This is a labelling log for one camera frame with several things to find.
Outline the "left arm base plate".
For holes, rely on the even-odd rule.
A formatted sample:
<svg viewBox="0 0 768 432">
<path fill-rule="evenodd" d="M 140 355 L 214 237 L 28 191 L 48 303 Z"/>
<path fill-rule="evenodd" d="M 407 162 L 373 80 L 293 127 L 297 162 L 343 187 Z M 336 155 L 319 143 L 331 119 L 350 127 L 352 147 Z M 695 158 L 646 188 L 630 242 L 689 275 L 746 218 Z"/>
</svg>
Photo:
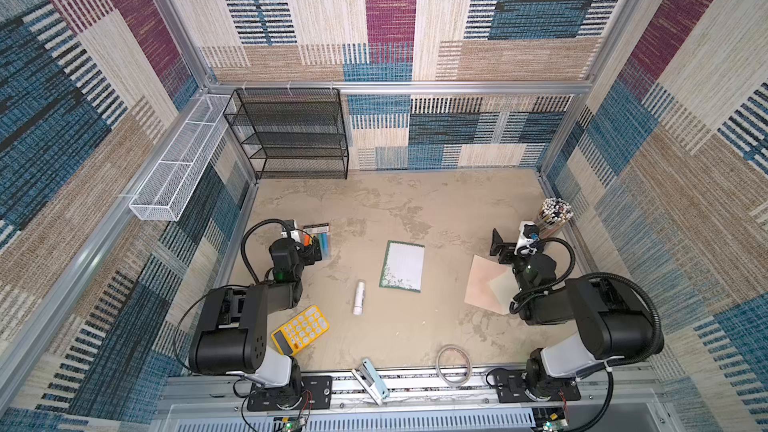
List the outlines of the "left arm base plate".
<svg viewBox="0 0 768 432">
<path fill-rule="evenodd" d="M 303 376 L 279 388 L 253 385 L 245 409 L 248 412 L 299 411 L 302 408 L 327 410 L 331 405 L 333 378 L 330 375 Z"/>
</svg>

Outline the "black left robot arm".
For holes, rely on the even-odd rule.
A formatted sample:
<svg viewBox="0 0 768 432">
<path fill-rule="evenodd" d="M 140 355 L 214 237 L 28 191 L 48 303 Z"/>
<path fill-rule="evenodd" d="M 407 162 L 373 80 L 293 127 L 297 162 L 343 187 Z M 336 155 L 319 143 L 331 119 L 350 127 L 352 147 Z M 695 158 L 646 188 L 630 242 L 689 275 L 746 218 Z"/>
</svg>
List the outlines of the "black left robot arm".
<svg viewBox="0 0 768 432">
<path fill-rule="evenodd" d="M 261 279 L 246 245 L 252 234 L 267 225 L 280 226 L 283 235 L 268 248 L 272 268 Z M 250 391 L 242 399 L 257 410 L 304 406 L 311 392 L 288 350 L 289 340 L 279 339 L 276 349 L 268 345 L 268 317 L 298 306 L 304 269 L 320 258 L 317 242 L 293 220 L 271 218 L 245 231 L 240 254 L 253 283 L 213 288 L 198 300 L 202 310 L 182 364 L 194 374 L 234 376 L 248 383 Z"/>
</svg>

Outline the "white letter with green border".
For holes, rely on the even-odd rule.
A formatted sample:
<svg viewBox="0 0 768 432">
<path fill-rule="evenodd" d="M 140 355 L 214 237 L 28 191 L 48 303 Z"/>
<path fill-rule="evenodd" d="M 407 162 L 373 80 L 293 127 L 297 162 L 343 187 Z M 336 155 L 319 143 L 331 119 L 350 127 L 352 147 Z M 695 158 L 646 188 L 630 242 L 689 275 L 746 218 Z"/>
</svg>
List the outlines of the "white letter with green border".
<svg viewBox="0 0 768 432">
<path fill-rule="evenodd" d="M 424 257 L 423 245 L 388 241 L 379 287 L 420 293 Z"/>
</svg>

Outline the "pink envelope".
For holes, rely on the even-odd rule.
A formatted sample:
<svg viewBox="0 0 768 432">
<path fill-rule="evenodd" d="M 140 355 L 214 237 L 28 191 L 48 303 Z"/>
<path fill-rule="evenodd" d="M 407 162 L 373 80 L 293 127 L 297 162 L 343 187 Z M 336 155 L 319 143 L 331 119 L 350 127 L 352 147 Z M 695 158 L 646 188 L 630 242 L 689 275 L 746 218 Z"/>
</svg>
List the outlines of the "pink envelope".
<svg viewBox="0 0 768 432">
<path fill-rule="evenodd" d="M 474 255 L 464 302 L 499 315 L 509 315 L 512 298 L 519 292 L 512 268 Z"/>
</svg>

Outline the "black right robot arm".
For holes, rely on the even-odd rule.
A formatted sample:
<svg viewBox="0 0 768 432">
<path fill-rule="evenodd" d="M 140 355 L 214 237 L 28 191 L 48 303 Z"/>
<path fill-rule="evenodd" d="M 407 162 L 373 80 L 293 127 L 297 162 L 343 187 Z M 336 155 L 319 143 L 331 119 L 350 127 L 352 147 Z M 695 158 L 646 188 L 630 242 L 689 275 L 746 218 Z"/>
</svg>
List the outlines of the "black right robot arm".
<svg viewBox="0 0 768 432">
<path fill-rule="evenodd" d="M 534 350 L 524 368 L 491 370 L 488 384 L 500 402 L 576 401 L 578 380 L 663 350 L 661 318 L 649 294 L 617 274 L 573 277 L 576 254 L 567 241 L 542 238 L 536 225 L 524 222 L 515 242 L 494 231 L 489 253 L 515 278 L 511 314 L 529 326 L 572 321 L 577 327 L 558 344 Z"/>
</svg>

